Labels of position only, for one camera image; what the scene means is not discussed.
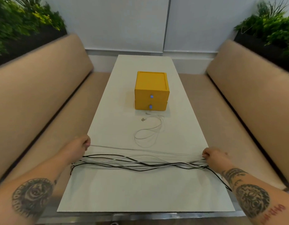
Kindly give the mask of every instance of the black planter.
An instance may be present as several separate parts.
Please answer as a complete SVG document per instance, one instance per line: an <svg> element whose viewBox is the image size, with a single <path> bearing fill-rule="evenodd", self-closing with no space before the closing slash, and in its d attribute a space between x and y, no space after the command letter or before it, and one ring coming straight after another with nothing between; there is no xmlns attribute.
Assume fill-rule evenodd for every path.
<svg viewBox="0 0 289 225"><path fill-rule="evenodd" d="M52 26L45 26L39 30L39 33L34 33L30 36L23 35L18 40L9 40L5 44L8 53L0 55L0 65L18 58L19 56L22 56L66 34L66 29L58 31Z"/></svg>
<svg viewBox="0 0 289 225"><path fill-rule="evenodd" d="M289 56L283 54L283 49L275 45L265 45L261 39L239 31L234 41L257 53L272 63L289 72Z"/></svg>

